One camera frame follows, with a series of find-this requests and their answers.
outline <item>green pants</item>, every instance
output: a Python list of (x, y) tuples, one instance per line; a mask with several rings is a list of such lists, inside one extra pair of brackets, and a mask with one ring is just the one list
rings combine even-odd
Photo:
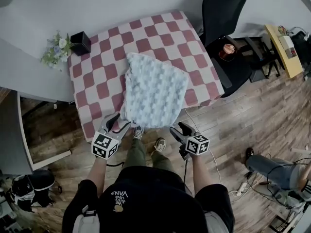
[[(151, 156), (153, 167), (175, 172), (169, 158), (159, 151), (154, 151)], [(132, 147), (127, 152), (123, 168), (129, 166), (146, 166), (146, 150), (143, 143), (138, 139), (133, 139)]]

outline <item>sleeve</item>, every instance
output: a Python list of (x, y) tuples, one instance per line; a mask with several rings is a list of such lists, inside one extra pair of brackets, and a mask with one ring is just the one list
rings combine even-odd
[(76, 218), (82, 214), (83, 208), (88, 205), (88, 210), (96, 210), (98, 204), (97, 187), (91, 180), (83, 180), (78, 185), (78, 191), (65, 210), (63, 216), (63, 233), (72, 233)]
[(226, 225), (230, 233), (233, 232), (235, 219), (230, 203), (228, 190), (221, 184), (212, 184), (202, 188), (195, 198), (205, 212), (216, 213)]

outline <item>red and white tablecloth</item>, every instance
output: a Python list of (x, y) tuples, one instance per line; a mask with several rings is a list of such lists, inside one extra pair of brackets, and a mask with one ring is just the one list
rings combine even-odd
[(224, 90), (215, 68), (183, 12), (146, 17), (95, 35), (91, 53), (68, 58), (81, 125), (89, 142), (102, 118), (119, 111), (129, 68), (125, 54), (142, 53), (189, 74), (183, 108), (210, 105)]

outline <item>power strip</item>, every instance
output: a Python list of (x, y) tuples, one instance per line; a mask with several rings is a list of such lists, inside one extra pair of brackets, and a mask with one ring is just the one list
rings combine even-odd
[(242, 195), (242, 192), (245, 190), (246, 186), (247, 186), (247, 183), (246, 183), (246, 182), (243, 182), (243, 183), (241, 184), (241, 186), (239, 187), (238, 193), (237, 193), (236, 196), (241, 196), (241, 195)]

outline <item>black cube vase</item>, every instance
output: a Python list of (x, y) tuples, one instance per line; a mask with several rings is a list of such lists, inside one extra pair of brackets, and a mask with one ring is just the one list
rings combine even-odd
[(84, 31), (72, 35), (70, 42), (73, 44), (70, 49), (78, 56), (91, 52), (91, 40)]

